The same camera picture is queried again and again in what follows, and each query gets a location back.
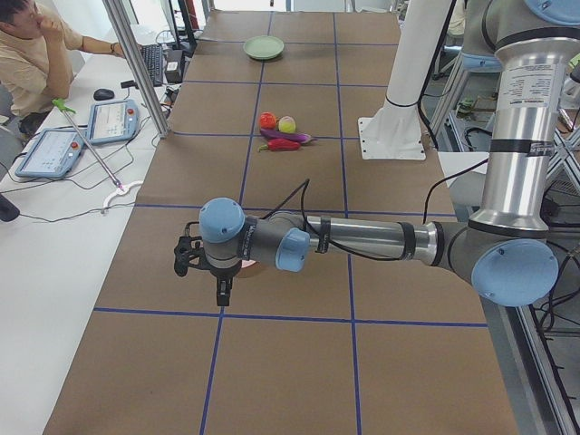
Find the metal pole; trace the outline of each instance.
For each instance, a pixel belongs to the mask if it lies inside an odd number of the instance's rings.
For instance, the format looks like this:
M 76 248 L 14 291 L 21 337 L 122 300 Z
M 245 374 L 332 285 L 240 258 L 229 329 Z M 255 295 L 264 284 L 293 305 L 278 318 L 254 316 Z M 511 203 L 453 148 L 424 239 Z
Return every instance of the metal pole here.
M 109 169 L 109 167 L 107 166 L 107 164 L 105 163 L 105 161 L 101 158 L 101 156 L 97 153 L 97 151 L 92 147 L 91 142 L 87 139 L 87 137 L 84 135 L 84 133 L 82 133 L 81 129 L 79 129 L 79 127 L 73 121 L 73 118 L 71 118 L 71 115 L 69 115 L 66 112 L 66 110 L 62 110 L 62 109 L 61 109 L 61 113 L 64 115 L 64 117 L 66 118 L 66 120 L 68 122 L 70 122 L 70 124 L 72 125 L 72 127 L 76 131 L 76 134 L 78 134 L 81 137 L 82 141 L 87 146 L 87 148 L 89 149 L 89 151 L 92 153 L 92 155 L 94 156 L 94 158 L 97 159 L 97 161 L 102 166 L 102 168 L 105 169 L 105 172 L 107 172 L 107 175 L 111 179 L 112 184 L 114 184 L 117 188 L 122 189 L 122 184 L 119 181 L 119 179 L 117 177 L 115 177 L 115 174 L 112 173 L 112 170 Z
M 216 6 L 213 0 L 202 0 L 201 5 L 203 6 L 203 15 L 206 16 L 206 22 L 208 21 L 209 13 L 213 11 Z
M 143 62 L 143 59 L 141 58 L 139 46 L 133 36 L 127 12 L 119 1 L 102 0 L 102 2 L 105 9 L 107 9 L 107 14 L 111 20 L 112 27 L 115 29 L 115 33 L 119 38 L 119 43 L 125 53 L 125 58 L 127 59 L 127 63 L 133 73 L 135 82 L 139 85 L 141 95 L 143 96 L 143 100 L 145 100 L 145 105 L 149 110 L 153 122 L 155 122 L 157 132 L 163 139 L 167 137 L 169 133 L 169 125 L 167 124 L 165 115 L 161 111 L 160 102 L 155 90 L 153 89 L 153 85 L 145 67 L 145 62 Z

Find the red chili pepper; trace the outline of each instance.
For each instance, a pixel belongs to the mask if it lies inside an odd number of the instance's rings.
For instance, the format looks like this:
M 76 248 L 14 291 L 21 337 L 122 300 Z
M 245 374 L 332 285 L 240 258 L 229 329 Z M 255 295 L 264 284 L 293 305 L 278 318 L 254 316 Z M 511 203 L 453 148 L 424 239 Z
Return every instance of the red chili pepper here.
M 261 150 L 271 150 L 271 151 L 296 151 L 300 149 L 300 143 L 294 142 L 288 139 L 271 139 L 268 141 L 267 145 L 262 145 L 258 148 L 258 152 Z

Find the chair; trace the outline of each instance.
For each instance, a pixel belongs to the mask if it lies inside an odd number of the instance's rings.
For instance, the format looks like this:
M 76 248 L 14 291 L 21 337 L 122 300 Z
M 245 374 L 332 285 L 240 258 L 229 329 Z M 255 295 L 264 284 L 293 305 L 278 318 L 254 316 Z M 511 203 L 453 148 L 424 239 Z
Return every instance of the chair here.
M 0 124 L 0 162 L 10 168 L 13 158 L 22 152 L 24 140 L 18 132 L 19 118 L 10 111 L 12 106 L 12 94 L 0 83 L 0 115 L 8 120 Z M 0 167 L 0 178 L 5 174 L 4 168 Z

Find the computer mouse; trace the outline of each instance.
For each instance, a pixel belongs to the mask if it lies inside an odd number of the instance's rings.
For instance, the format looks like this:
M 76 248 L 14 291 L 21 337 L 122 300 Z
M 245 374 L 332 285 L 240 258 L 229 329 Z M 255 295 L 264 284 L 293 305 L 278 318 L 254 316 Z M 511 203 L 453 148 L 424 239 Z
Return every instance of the computer mouse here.
M 113 92 L 110 89 L 104 89 L 104 88 L 100 88 L 97 89 L 94 94 L 92 95 L 92 97 L 97 101 L 97 102 L 101 102 L 103 100 L 110 100 L 112 98 L 115 98 L 115 92 Z

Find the beige shirt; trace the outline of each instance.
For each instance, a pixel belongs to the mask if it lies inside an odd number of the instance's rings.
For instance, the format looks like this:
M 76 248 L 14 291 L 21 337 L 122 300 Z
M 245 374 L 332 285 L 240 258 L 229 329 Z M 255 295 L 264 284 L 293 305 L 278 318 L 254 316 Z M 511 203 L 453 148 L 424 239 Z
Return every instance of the beige shirt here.
M 63 43 L 69 50 L 82 46 L 82 35 L 75 32 L 55 12 L 38 5 L 41 13 L 63 24 Z M 68 61 L 73 77 L 73 68 Z M 48 76 L 48 55 L 44 38 L 20 39 L 0 30 L 0 82 L 12 93 L 12 113 L 26 116 L 46 112 L 53 107 L 52 98 L 43 95 Z

